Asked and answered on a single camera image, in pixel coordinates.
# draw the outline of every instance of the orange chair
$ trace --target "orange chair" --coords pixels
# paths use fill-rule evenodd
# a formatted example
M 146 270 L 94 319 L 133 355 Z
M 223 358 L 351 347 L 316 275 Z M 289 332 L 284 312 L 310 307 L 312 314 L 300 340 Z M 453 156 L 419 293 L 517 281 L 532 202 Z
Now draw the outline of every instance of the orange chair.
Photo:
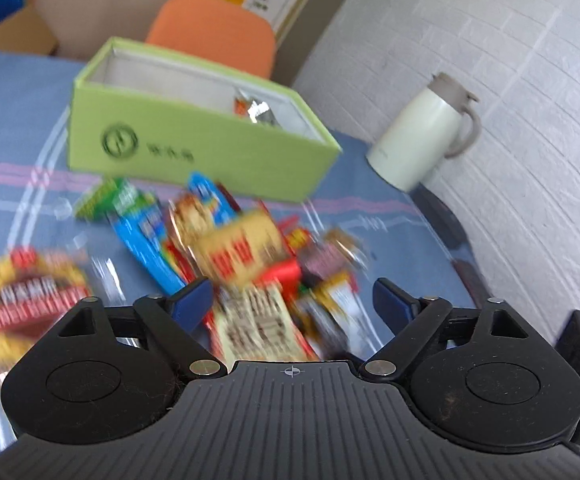
M 224 0 L 168 0 L 152 23 L 146 43 L 269 79 L 275 34 L 269 23 Z

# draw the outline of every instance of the gray ribbed plate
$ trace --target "gray ribbed plate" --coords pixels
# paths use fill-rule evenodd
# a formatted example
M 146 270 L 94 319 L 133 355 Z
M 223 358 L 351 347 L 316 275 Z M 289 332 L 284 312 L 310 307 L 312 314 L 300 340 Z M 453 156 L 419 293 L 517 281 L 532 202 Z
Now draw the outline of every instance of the gray ribbed plate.
M 575 478 L 580 457 L 563 446 L 463 449 L 423 426 L 395 387 L 366 383 L 345 363 L 242 362 L 190 383 L 139 433 L 92 446 L 23 436 L 0 466 L 20 480 L 555 480 Z

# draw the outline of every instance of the tablecloth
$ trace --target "tablecloth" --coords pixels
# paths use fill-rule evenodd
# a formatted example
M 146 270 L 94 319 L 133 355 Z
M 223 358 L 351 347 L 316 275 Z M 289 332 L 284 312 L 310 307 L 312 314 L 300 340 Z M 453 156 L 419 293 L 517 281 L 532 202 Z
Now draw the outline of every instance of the tablecloth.
M 82 65 L 68 60 L 0 54 L 0 254 L 32 245 L 84 244 L 92 256 L 115 264 L 128 300 L 158 286 L 105 224 L 75 221 L 71 206 L 96 175 L 66 166 L 66 121 L 72 79 Z M 372 283 L 385 276 L 413 296 L 442 296 L 472 307 L 450 264 L 450 253 L 407 194 L 394 189 L 365 160 L 366 144 L 335 134 L 343 154 L 314 196 L 303 204 L 266 202 L 276 218 L 291 214 L 314 232 L 339 225 L 364 242 L 369 268 L 359 279 L 367 358 L 392 334 L 372 309 Z M 139 183 L 164 199 L 177 188 Z M 244 206 L 252 200 L 241 199 Z M 14 439 L 0 410 L 0 449 Z

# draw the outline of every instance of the white brick wall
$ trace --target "white brick wall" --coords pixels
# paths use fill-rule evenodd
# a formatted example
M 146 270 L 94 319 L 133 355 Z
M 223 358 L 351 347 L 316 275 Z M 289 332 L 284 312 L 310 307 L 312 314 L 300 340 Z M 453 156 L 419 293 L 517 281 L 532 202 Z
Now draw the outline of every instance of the white brick wall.
M 372 141 L 439 70 L 481 97 L 484 134 L 429 185 L 496 295 L 553 338 L 580 308 L 580 0 L 348 0 L 295 88 Z

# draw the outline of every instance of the open box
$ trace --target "open box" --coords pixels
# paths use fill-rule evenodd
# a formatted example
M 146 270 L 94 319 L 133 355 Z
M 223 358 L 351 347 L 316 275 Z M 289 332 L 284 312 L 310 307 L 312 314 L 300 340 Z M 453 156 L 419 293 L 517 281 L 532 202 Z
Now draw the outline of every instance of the open box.
M 239 90 L 279 126 L 236 115 Z M 295 91 L 164 48 L 113 38 L 74 82 L 73 170 L 174 184 L 201 171 L 234 193 L 300 202 L 340 152 Z

